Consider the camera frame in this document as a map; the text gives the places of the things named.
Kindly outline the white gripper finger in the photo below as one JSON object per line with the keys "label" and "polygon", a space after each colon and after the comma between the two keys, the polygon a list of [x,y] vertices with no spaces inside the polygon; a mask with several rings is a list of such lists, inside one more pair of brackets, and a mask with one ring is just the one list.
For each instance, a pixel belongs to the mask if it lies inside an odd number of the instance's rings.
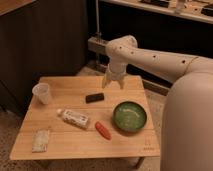
{"label": "white gripper finger", "polygon": [[124,89],[124,79],[120,79],[118,81],[119,85],[120,85],[120,89]]}
{"label": "white gripper finger", "polygon": [[110,79],[108,75],[104,75],[102,80],[102,88],[105,88],[109,83],[110,83]]}

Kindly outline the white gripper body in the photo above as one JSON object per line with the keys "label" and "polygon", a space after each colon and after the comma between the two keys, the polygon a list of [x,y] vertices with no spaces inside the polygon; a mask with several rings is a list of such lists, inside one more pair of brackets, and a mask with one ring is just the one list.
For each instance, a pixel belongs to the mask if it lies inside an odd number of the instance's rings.
{"label": "white gripper body", "polygon": [[119,62],[110,62],[106,70],[106,77],[112,81],[119,81],[126,75],[126,65]]}

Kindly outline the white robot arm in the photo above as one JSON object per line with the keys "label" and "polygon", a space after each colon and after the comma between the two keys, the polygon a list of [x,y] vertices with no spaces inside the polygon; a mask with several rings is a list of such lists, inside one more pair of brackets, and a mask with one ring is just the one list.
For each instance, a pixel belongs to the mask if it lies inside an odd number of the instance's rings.
{"label": "white robot arm", "polygon": [[213,59],[140,49],[131,35],[109,41],[103,83],[124,83],[131,64],[172,86],[161,128],[160,171],[213,171]]}

